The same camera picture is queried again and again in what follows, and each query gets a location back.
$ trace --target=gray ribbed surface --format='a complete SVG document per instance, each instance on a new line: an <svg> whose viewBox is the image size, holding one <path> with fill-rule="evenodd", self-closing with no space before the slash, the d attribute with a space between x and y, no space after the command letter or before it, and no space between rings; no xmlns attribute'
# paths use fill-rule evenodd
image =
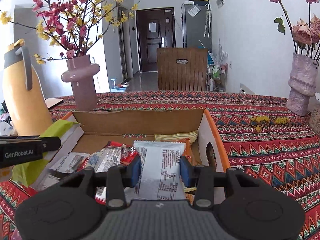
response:
<svg viewBox="0 0 320 240"><path fill-rule="evenodd" d="M133 201L124 211L110 212L83 240L235 240L210 212L192 209L187 201Z"/></svg>

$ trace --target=green leaf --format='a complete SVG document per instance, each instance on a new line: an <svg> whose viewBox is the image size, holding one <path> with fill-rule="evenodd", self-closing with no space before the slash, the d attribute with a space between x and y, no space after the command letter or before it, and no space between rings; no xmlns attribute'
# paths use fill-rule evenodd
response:
<svg viewBox="0 0 320 240"><path fill-rule="evenodd" d="M276 18L275 23L279 23L279 24L283 25L283 20L281 18Z"/></svg>
<svg viewBox="0 0 320 240"><path fill-rule="evenodd" d="M305 49L306 48L306 44L302 43L302 42L299 42L299 41L296 41L296 43L298 44L298 47L300 49Z"/></svg>
<svg viewBox="0 0 320 240"><path fill-rule="evenodd" d="M283 24L279 24L278 25L278 32L281 32L281 33L285 34L285 30L284 30L284 25Z"/></svg>

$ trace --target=white bottle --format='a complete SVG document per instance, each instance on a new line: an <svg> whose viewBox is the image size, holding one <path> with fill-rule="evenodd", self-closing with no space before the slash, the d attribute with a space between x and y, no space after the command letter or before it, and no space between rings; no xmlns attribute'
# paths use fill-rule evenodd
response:
<svg viewBox="0 0 320 240"><path fill-rule="evenodd" d="M213 91L213 87L214 87L214 85L215 85L215 82L214 82L214 80L213 80L212 77L210 78L209 83L210 83L209 90L210 90L210 91Z"/></svg>

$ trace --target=green package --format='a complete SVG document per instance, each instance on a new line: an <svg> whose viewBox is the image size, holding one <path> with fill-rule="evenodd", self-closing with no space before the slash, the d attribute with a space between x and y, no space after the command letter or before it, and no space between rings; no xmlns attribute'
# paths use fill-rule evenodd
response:
<svg viewBox="0 0 320 240"><path fill-rule="evenodd" d="M57 120L53 123L40 137L54 137L61 138L75 122L69 122L63 119ZM36 181L43 169L49 163L49 160L41 159L33 162L27 162L15 165L12 169L12 180L17 181L29 187Z"/></svg>

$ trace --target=red tablecloth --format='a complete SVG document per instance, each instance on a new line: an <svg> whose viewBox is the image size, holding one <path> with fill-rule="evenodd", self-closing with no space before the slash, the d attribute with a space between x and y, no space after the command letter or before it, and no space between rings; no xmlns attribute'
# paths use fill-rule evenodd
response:
<svg viewBox="0 0 320 240"><path fill-rule="evenodd" d="M95 111L208 109L231 166L296 199L306 212L299 239L320 237L320 137L308 126L308 117L297 116L285 107L285 98L186 91L105 93L98 97ZM74 99L69 96L51 112L57 120L75 110ZM257 123L251 120L257 115L272 119L260 132L255 129ZM275 124L274 119L280 116L289 117L289 123ZM14 182L0 183L4 238L11 238L14 210L28 196L28 192Z"/></svg>

